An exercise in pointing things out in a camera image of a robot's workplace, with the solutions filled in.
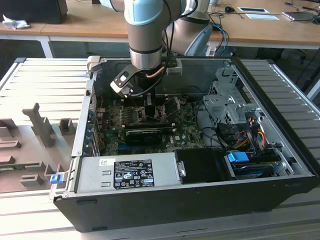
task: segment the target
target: sticker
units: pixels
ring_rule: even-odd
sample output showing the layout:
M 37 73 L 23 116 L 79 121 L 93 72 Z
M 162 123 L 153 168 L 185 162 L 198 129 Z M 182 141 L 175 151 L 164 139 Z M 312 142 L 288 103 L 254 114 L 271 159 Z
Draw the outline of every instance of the sticker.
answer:
M 101 158 L 99 160 L 99 167 L 103 166 L 113 166 L 115 164 L 115 158 Z
M 0 171 L 12 171 L 12 170 L 15 170 L 13 167 L 3 167 L 3 168 L 0 168 Z
M 115 189 L 146 188 L 155 185 L 152 161 L 113 161 Z

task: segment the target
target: white table leg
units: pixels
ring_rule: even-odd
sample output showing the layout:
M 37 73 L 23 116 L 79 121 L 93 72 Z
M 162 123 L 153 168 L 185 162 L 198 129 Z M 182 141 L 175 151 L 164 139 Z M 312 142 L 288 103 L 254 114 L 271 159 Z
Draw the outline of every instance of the white table leg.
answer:
M 54 53 L 53 48 L 51 46 L 49 37 L 48 36 L 39 36 L 37 39 L 41 43 L 41 46 L 42 46 L 42 49 L 43 49 L 45 57 L 47 59 L 48 58 L 51 58 L 51 59 L 54 58 L 55 57 L 55 53 Z

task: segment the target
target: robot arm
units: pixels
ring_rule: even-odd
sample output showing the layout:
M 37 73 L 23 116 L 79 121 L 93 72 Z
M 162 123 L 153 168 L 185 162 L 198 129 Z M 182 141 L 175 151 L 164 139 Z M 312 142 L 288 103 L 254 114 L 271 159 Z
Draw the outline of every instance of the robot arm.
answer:
M 101 3 L 117 12 L 124 11 L 131 62 L 137 69 L 147 71 L 161 64 L 162 32 L 182 15 L 186 1 L 101 0 Z
M 164 76 L 162 72 L 168 67 L 168 61 L 162 64 L 162 39 L 165 29 L 168 39 L 171 38 L 171 33 L 176 32 L 173 35 L 172 50 L 187 56 L 199 54 L 212 31 L 212 27 L 208 25 L 207 14 L 210 0 L 188 0 L 189 7 L 191 2 L 196 3 L 192 14 L 189 12 L 188 16 L 183 15 L 187 0 L 100 1 L 112 10 L 124 11 L 127 22 L 132 64 L 123 69 L 110 84 L 112 89 L 123 97 L 145 95 L 160 83 Z M 201 14 L 196 7 L 205 10 L 205 13 Z M 130 79 L 134 79 L 142 91 L 134 90 Z

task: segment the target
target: headphones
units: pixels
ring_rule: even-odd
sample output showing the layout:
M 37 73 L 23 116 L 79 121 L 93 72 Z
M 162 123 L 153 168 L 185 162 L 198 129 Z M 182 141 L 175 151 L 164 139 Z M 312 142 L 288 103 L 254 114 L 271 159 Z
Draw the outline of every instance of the headphones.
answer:
M 229 14 L 229 13 L 234 12 L 235 9 L 234 9 L 233 7 L 231 7 L 231 6 L 226 6 L 225 9 L 224 9 L 224 11 L 225 11 L 227 14 Z

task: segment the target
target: crumpled paper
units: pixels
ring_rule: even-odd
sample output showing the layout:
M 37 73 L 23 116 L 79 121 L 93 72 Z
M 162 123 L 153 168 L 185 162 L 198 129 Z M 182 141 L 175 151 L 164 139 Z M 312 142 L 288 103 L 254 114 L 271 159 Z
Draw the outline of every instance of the crumpled paper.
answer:
M 28 23 L 25 20 L 12 20 L 10 18 L 7 18 L 5 15 L 2 16 L 4 19 L 2 23 L 10 29 L 16 30 L 30 27 L 30 25 L 28 25 Z

